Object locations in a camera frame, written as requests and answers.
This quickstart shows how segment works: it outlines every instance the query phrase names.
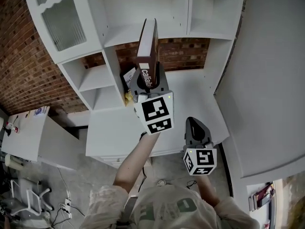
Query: white cabinet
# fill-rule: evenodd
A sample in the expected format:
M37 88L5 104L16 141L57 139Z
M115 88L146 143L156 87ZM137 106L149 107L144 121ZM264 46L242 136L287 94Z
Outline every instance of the white cabinet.
M55 63L102 49L88 0L27 0L27 4Z

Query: shoe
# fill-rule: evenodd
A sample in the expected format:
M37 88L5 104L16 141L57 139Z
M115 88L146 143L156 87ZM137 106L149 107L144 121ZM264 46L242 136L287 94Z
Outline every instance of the shoe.
M157 183L157 187L163 187L166 185L166 181L164 179L161 179L160 181L158 181Z

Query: white chair leg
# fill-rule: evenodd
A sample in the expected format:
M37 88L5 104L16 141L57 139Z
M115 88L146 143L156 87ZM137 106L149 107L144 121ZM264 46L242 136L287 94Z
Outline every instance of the white chair leg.
M51 189L50 189L50 188L47 188L47 189L44 190L42 193L40 193L40 194L39 194L39 197L40 197L40 200L41 200L42 204L43 204L45 207L47 207L49 210L54 210L54 208L53 208L51 205L49 205L46 201L44 201L44 199L43 199L43 195L45 195L45 194L48 193L48 192L51 192Z
M19 213L19 212L21 212L21 211L24 211L24 210L28 210L28 208L19 209L19 210L15 211L14 213L11 213L10 215L11 215L11 216L14 216L14 215L16 215L17 213Z
M39 207L39 209L38 209L39 211L38 212L31 208L30 193L33 194L37 198L38 207ZM29 211L30 213L33 213L36 216L39 216L41 214L41 199L40 199L40 197L36 193L34 193L32 190L27 189L27 200L28 200L28 209L27 209L27 211Z
M20 186L18 185L17 182L15 182L14 180L10 180L11 196L12 196L13 198L15 197L14 183L15 183L15 184L17 185L17 187L19 187L19 189L20 189Z

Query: book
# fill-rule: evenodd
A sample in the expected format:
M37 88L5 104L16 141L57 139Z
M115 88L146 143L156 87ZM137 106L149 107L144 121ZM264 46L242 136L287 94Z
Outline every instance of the book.
M135 73L135 68L133 67L131 70L129 70L126 74L124 74L124 80L126 82L126 85L128 89L130 89L130 81L132 80L133 74Z
M265 205L267 202L270 201L270 199L273 198L275 194L274 184L271 183L264 187L263 189L259 190L258 192L254 193L250 198L253 198L253 206L254 210L259 209L263 205Z
M147 88L157 86L156 68L158 63L158 27L157 20L145 20L140 35L136 63Z
M253 201L253 196L249 197L249 210L254 211L254 201Z

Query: cable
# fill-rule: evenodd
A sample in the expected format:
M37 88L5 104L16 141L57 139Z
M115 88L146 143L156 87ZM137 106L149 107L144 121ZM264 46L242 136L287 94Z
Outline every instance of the cable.
M57 211L57 215L56 215L56 217L55 217L55 220L56 220L56 218L57 218L57 216L58 216L58 213L59 213L59 211L61 211L61 216L62 216L62 219L63 218L65 218L64 216L63 216L63 214L62 214L62 208L61 208L61 205L64 205L64 204L59 204L58 205L58 211ZM63 223L63 222L65 222L65 221L68 221L68 220L70 220L71 219L71 215L70 215L70 218L68 218L68 219L63 219L63 221L61 221L61 222L57 222L57 223L55 223L54 224L54 222L55 222L55 220L53 221L53 223L52 223L52 225L51 225L51 227L55 227L56 225L58 225L58 224L61 224L61 223Z
M188 189L190 189L190 187L191 187L192 185L194 185L194 184L197 184L197 182L196 182L195 180L188 181L186 187L187 187Z
M75 209L77 209L77 210L78 210L78 211L79 211L79 212L80 212L80 213L81 213L83 216L85 216L85 215L84 215L84 214L83 214L83 213L82 213L82 212L81 212L81 211L80 211L78 208L73 207L73 206L71 206L71 205L70 205L70 207L71 207L71 208L75 208Z
M142 183L141 183L141 185L140 185L140 187L139 187L138 192L140 192L141 186L143 185L144 181L145 181L146 178L147 178L147 176L145 175L145 172L144 172L144 167L142 168L142 172L143 172L144 178L143 178L143 180L142 180Z
M71 219L71 218L68 218L68 219L64 219L64 220L61 221L61 222L57 222L57 223L54 224L52 227L55 227L56 225L61 224L61 223L65 222L65 221L67 221L67 220L70 220L70 219Z
M53 226L54 226L54 222L56 221L56 219L57 219L57 217L58 217L58 213L59 213L59 211L60 211L60 210L61 210L61 208L59 208L59 210L57 211L57 214L56 214L55 220L53 221L53 223L52 223L51 227L53 227Z
M71 201L71 198L70 198L70 191L69 191L69 189L68 189L68 186L67 186L65 180L62 178L61 171L59 170L59 168L57 168L57 169L58 169L58 171L59 171L59 174L60 174L60 176L61 176L62 181L64 182L64 184L65 184L65 186L66 186L66 189L67 189L67 197L68 197L68 199Z
M62 210L61 210L61 216L62 216L62 219L66 218L66 217L63 215ZM67 222L75 229L75 227L71 224L71 222L69 222L68 220L67 220Z

